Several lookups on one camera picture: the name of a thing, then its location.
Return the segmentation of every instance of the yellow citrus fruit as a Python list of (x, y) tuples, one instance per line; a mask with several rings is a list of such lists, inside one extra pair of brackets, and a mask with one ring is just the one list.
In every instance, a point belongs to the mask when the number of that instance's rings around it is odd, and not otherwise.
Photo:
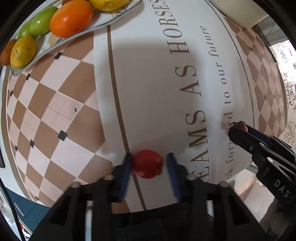
[(36, 43), (32, 36), (27, 35), (15, 43), (11, 50), (10, 63), (12, 67), (20, 69), (25, 67), (34, 58)]
[(95, 9), (111, 12), (126, 5), (129, 0), (89, 0)]

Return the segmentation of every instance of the screw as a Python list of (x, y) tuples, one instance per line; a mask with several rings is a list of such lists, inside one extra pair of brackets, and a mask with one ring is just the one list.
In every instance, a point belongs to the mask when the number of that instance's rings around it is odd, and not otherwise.
[(188, 174), (188, 175), (186, 176), (186, 179), (187, 179), (187, 180), (196, 180), (196, 179), (197, 179), (197, 176), (195, 176), (194, 174)]
[(80, 182), (72, 182), (71, 187), (72, 188), (79, 188), (80, 187)]
[(113, 175), (106, 175), (106, 176), (103, 177), (103, 179), (106, 180), (106, 181), (111, 181), (111, 180), (114, 179), (114, 176)]

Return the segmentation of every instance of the fruit plate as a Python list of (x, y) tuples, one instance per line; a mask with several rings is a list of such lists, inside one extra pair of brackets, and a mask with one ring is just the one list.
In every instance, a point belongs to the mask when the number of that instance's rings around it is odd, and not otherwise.
[[(37, 37), (35, 39), (35, 42), (37, 45), (35, 57), (31, 60), (31, 62), (28, 65), (26, 65), (25, 67), (23, 67), (21, 69), (11, 67), (12, 74), (14, 76), (19, 75), (23, 70), (25, 70), (26, 68), (29, 68), (34, 63), (36, 63), (42, 56), (44, 56), (48, 52), (53, 51), (55, 48), (61, 46), (62, 44), (72, 41), (75, 38), (77, 38), (81, 35), (84, 35), (86, 33), (93, 32), (97, 29), (104, 28), (104, 27), (112, 24), (113, 22), (118, 20), (120, 17), (122, 17), (123, 15), (125, 15), (126, 13), (128, 13), (129, 11), (134, 9), (136, 6), (138, 6), (141, 2), (142, 2), (142, 0), (130, 0), (122, 8), (117, 9), (116, 11), (113, 11), (113, 12), (101, 12), (101, 11), (94, 9), (94, 16), (93, 16), (90, 24), (88, 25), (88, 27), (85, 30), (83, 30), (71, 37), (59, 38), (59, 37), (54, 36), (51, 32), (45, 34), (44, 36)], [(60, 8), (62, 6), (62, 1), (56, 1), (50, 5), (57, 6), (58, 8)]]

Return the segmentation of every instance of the red tomato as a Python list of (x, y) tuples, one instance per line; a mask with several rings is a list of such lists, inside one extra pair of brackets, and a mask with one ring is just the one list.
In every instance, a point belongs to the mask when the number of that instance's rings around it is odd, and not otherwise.
[(141, 150), (133, 157), (132, 168), (140, 177), (150, 179), (161, 173), (163, 159), (152, 150)]
[(247, 126), (245, 125), (245, 123), (241, 122), (241, 126), (240, 126), (240, 128), (241, 128), (243, 131), (248, 132), (248, 128), (247, 128)]

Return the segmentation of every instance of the tile floor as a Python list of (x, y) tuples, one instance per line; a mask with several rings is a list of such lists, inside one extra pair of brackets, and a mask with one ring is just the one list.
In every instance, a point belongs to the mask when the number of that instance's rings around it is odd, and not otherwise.
[[(253, 30), (227, 19), (245, 53), (253, 78), (259, 130), (279, 136), (284, 129), (283, 94), (277, 66)], [(73, 181), (92, 183), (111, 173), (97, 155), (105, 141), (96, 96), (93, 33), (54, 50), (7, 89), (9, 138), (19, 174), (34, 200), (52, 206)], [(128, 212), (127, 204), (117, 212)]]

